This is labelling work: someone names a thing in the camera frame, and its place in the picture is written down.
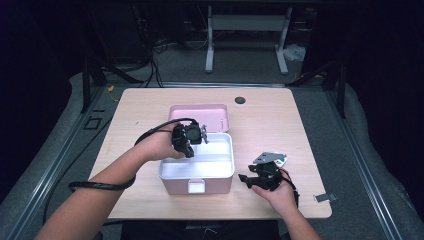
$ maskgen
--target table top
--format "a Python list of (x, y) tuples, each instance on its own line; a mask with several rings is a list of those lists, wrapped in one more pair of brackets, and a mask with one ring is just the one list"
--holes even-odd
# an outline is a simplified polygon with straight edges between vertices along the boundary
[[(236, 97), (244, 97), (237, 104)], [(125, 190), (110, 219), (278, 219), (268, 202), (256, 195), (238, 174), (257, 176), (248, 165), (262, 152), (287, 154), (285, 169), (299, 190), (299, 209), (306, 218), (327, 218), (328, 202), (314, 195), (325, 189), (292, 92), (284, 88), (156, 88), (127, 89), (119, 102), (94, 164), (94, 176), (137, 138), (168, 120), (169, 110), (180, 104), (225, 104), (233, 141), (235, 173), (226, 194), (169, 195), (159, 177), (160, 161), (148, 162)]]

